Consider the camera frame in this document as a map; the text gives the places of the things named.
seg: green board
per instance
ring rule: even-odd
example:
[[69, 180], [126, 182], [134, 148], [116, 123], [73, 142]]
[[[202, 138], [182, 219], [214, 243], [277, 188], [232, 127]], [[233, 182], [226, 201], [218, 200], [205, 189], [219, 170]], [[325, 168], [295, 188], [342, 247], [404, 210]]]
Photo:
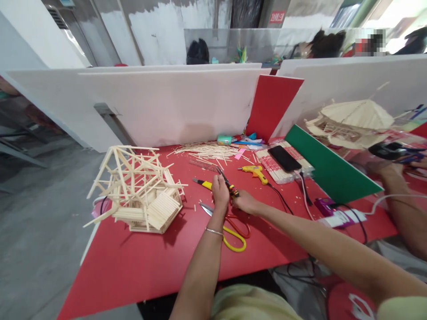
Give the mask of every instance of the green board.
[[348, 203], [383, 190], [335, 152], [294, 124], [289, 142], [315, 168], [313, 179], [336, 203]]

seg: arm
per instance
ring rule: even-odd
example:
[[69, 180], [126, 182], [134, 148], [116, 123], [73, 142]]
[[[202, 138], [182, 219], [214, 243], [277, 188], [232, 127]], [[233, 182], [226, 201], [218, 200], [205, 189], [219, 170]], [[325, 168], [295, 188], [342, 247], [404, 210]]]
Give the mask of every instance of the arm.
[[[391, 164], [377, 173], [381, 177], [385, 194], [411, 194], [402, 176], [402, 165]], [[427, 213], [417, 206], [413, 197], [389, 197], [386, 201], [390, 215], [408, 250], [414, 256], [427, 261]]]
[[[229, 190], [222, 176], [212, 183], [215, 209], [208, 229], [222, 232], [224, 217], [230, 200]], [[184, 282], [173, 306], [170, 320], [202, 320], [210, 318], [221, 260], [222, 236], [204, 231], [194, 251]]]
[[239, 192], [235, 205], [269, 221], [377, 305], [396, 296], [427, 296], [426, 284], [356, 240], [262, 204], [245, 191]]

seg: popsicle stick house model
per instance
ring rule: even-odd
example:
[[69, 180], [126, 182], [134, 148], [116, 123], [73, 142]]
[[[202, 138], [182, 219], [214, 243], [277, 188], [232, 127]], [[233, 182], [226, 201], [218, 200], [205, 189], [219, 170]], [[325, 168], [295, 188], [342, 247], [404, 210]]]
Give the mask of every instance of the popsicle stick house model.
[[[112, 207], [84, 227], [112, 216], [129, 225], [130, 231], [164, 233], [182, 208], [181, 196], [187, 184], [175, 183], [169, 168], [162, 167], [156, 148], [112, 146], [101, 163], [98, 176], [87, 196], [96, 187], [100, 196], [112, 201]], [[115, 168], [108, 165], [115, 160]], [[104, 171], [109, 180], [101, 180]]]

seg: black phone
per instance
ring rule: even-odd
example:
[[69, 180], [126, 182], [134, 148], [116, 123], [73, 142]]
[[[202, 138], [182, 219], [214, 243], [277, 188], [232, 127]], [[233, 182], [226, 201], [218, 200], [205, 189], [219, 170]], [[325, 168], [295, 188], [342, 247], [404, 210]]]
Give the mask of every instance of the black phone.
[[281, 167], [287, 171], [292, 172], [302, 168], [300, 163], [294, 159], [282, 146], [277, 146], [268, 149], [268, 153], [277, 161]]

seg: red sign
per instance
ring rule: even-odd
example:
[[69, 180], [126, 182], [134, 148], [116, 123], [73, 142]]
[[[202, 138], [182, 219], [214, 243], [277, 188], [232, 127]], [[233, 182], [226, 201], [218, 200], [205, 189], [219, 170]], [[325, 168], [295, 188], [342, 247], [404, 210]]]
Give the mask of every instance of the red sign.
[[270, 16], [270, 23], [282, 23], [285, 19], [286, 11], [273, 11]]

